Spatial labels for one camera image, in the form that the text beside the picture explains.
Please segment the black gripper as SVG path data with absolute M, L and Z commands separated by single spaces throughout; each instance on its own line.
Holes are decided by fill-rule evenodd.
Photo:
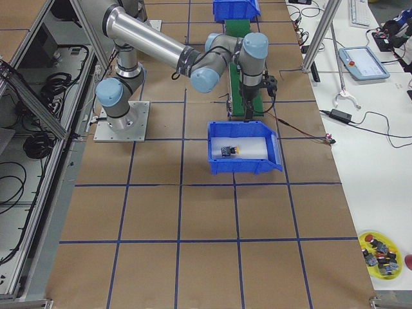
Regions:
M 277 79 L 266 73 L 254 76 L 245 73 L 240 75 L 240 95 L 242 102 L 244 102 L 245 122 L 249 122 L 253 119 L 254 106 L 252 101 L 259 94 L 259 90 L 263 88 L 267 90 L 269 97 L 275 98 L 277 93 Z

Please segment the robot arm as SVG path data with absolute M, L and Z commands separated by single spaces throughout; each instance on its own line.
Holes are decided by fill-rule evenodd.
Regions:
M 276 97 L 277 80 L 265 71 L 268 38 L 262 33 L 244 37 L 212 33 L 204 53 L 200 53 L 129 15 L 118 1 L 85 1 L 84 9 L 103 35 L 168 64 L 177 74 L 190 78 L 200 93 L 211 92 L 233 62 L 239 68 L 239 95 L 246 121 L 254 116 L 253 100 L 261 88 L 267 89 L 271 98 Z

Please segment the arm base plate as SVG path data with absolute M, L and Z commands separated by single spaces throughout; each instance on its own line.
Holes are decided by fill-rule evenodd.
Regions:
M 149 101 L 130 100 L 129 112 L 121 118 L 107 116 L 102 108 L 95 130 L 95 142 L 144 142 L 149 116 Z

